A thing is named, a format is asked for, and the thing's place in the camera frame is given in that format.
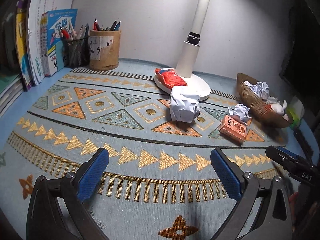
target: lamp base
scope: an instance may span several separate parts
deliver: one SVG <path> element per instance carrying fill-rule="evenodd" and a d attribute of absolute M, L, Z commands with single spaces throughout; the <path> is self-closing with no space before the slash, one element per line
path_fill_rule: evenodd
<path fill-rule="evenodd" d="M 210 93 L 211 93 L 211 89 L 209 87 L 209 85 L 207 84 L 206 81 L 204 81 L 202 78 L 198 77 L 197 75 L 191 74 L 190 78 L 184 78 L 181 77 L 187 84 L 188 87 L 194 89 L 196 92 L 199 93 L 200 95 L 200 101 L 204 101 L 206 100 Z M 171 94 L 171 89 L 165 87 L 159 80 L 157 75 L 155 75 L 155 83 L 156 85 L 163 90 L 164 92 Z"/>

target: desk lamp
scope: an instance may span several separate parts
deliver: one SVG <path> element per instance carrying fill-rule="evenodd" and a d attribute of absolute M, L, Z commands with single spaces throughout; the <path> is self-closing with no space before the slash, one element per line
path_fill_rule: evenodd
<path fill-rule="evenodd" d="M 199 0 L 195 17 L 193 19 L 192 27 L 188 38 L 183 43 L 182 53 L 180 55 L 176 73 L 185 80 L 188 84 L 188 87 L 195 89 L 200 94 L 200 100 L 206 100 L 210 95 L 210 87 L 202 78 L 194 75 L 192 73 L 193 66 L 196 62 L 196 58 L 198 55 L 198 51 L 200 46 L 200 33 L 204 23 L 204 18 L 207 13 L 207 9 L 209 6 L 210 0 Z M 155 75 L 155 83 L 156 85 L 167 93 L 171 93 L 171 90 L 165 87 L 158 80 L 157 75 Z"/>

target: label on pen holder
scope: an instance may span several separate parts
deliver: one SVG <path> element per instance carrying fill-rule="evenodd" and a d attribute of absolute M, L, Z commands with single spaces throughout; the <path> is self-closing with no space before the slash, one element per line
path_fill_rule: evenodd
<path fill-rule="evenodd" d="M 106 52 L 105 48 L 110 49 L 113 43 L 113 36 L 90 36 L 89 37 L 89 47 L 90 47 L 90 59 L 100 60 L 101 49 L 104 49 L 104 53 Z"/>

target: crumpled paper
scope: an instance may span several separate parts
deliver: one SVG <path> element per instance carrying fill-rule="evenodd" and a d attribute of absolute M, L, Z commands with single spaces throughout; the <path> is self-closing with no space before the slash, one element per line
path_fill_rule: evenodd
<path fill-rule="evenodd" d="M 247 85 L 252 92 L 254 92 L 258 97 L 263 100 L 266 100 L 269 95 L 269 86 L 265 82 L 258 82 L 256 85 L 250 84 L 248 81 L 244 81 L 244 84 Z"/>
<path fill-rule="evenodd" d="M 231 107 L 228 109 L 228 115 L 239 123 L 247 125 L 247 122 L 251 119 L 251 117 L 248 116 L 249 110 L 250 108 L 245 105 L 237 104 L 234 110 Z"/>
<path fill-rule="evenodd" d="M 276 104 L 276 103 L 278 103 L 278 98 L 268 96 L 267 101 L 266 101 L 267 105 Z"/>
<path fill-rule="evenodd" d="M 192 122 L 199 116 L 200 95 L 186 86 L 175 86 L 170 95 L 170 115 L 172 121 Z"/>

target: blue gripper pad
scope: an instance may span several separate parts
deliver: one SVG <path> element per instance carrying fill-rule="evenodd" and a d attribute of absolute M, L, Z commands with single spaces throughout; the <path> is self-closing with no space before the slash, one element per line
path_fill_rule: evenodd
<path fill-rule="evenodd" d="M 79 181 L 77 198 L 81 202 L 91 197 L 108 163 L 109 152 L 103 149 Z"/>
<path fill-rule="evenodd" d="M 279 149 L 280 151 L 283 151 L 284 153 L 286 153 L 287 155 L 290 155 L 292 158 L 294 159 L 298 159 L 298 155 L 296 155 L 295 153 L 288 151 L 287 149 L 283 148 L 283 147 L 276 147 L 277 149 Z"/>
<path fill-rule="evenodd" d="M 221 158 L 217 150 L 211 152 L 211 165 L 217 173 L 221 183 L 226 189 L 230 198 L 239 201 L 242 197 L 240 189 L 240 181 L 233 174 L 232 170 Z"/>

